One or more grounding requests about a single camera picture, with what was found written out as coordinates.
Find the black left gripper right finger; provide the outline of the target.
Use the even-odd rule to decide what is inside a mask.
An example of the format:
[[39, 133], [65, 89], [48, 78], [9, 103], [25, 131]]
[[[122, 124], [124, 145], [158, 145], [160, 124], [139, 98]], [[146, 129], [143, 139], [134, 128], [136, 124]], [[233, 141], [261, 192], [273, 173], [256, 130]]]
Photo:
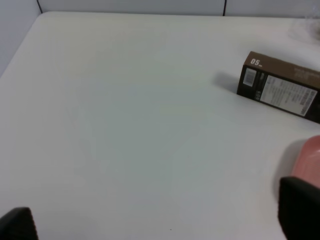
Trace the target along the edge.
[[281, 178], [278, 221], [287, 240], [318, 240], [320, 189], [297, 177]]

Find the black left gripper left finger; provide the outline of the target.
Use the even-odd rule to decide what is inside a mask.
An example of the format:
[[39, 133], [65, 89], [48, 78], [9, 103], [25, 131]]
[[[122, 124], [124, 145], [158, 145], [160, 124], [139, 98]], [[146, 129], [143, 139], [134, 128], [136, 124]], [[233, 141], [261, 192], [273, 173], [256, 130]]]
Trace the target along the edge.
[[38, 240], [29, 207], [16, 207], [0, 218], [0, 240]]

